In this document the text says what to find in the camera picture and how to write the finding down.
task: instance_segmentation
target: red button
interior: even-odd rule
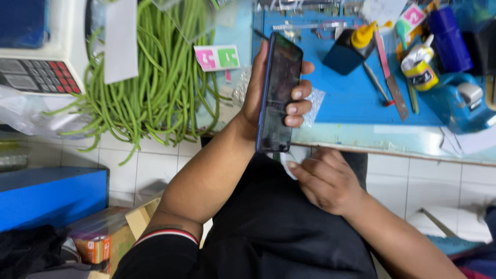
[[[67,68],[65,67],[65,64],[63,62],[57,62],[57,65],[59,65],[59,67],[62,69],[62,70],[66,70]]]

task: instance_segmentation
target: bubble wrap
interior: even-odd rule
[[[251,66],[245,66],[243,72],[241,73],[240,81],[236,84],[236,89],[231,94],[231,99],[233,102],[239,106],[242,106],[245,102],[246,93],[248,90],[248,83],[251,77]],[[312,88],[312,92],[310,96],[305,98],[312,102],[311,110],[303,115],[303,124],[301,128],[310,128],[315,122],[315,118],[317,117],[318,110],[324,100],[325,92],[316,88]]]

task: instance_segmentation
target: red and white stripe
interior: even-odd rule
[[[151,233],[141,237],[138,241],[136,241],[136,243],[133,245],[133,247],[138,245],[139,243],[143,242],[144,240],[146,240],[148,238],[151,238],[151,237],[154,237],[157,235],[165,235],[165,234],[181,235],[181,236],[184,236],[186,238],[191,239],[191,241],[193,241],[196,245],[198,245],[198,241],[190,233],[187,233],[187,232],[182,231],[182,230],[176,230],[176,229],[162,229],[162,230],[157,230],[157,231],[151,232]]]

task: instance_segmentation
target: yellow cap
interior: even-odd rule
[[[362,26],[355,30],[351,36],[351,44],[357,49],[362,49],[369,45],[372,40],[375,24],[376,22],[374,21],[369,26]]]

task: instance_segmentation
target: hand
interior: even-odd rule
[[[288,167],[308,200],[328,213],[351,216],[368,196],[336,149],[322,147],[301,165],[289,161]]]
[[[253,60],[253,67],[251,69],[251,78],[248,84],[247,96],[241,112],[237,117],[241,120],[243,125],[246,126],[247,137],[250,140],[255,140],[256,129],[258,126],[258,117],[260,115],[260,103],[262,101],[263,82],[265,77],[265,67],[267,64],[268,42],[262,40],[260,44],[260,51]],[[302,74],[312,73],[314,66],[312,63],[304,61],[302,64]],[[303,124],[302,115],[309,112],[311,109],[311,102],[303,100],[311,94],[311,83],[308,80],[300,80],[300,84],[293,88],[291,97],[297,101],[291,103],[286,107],[284,123],[288,127],[298,128]]]

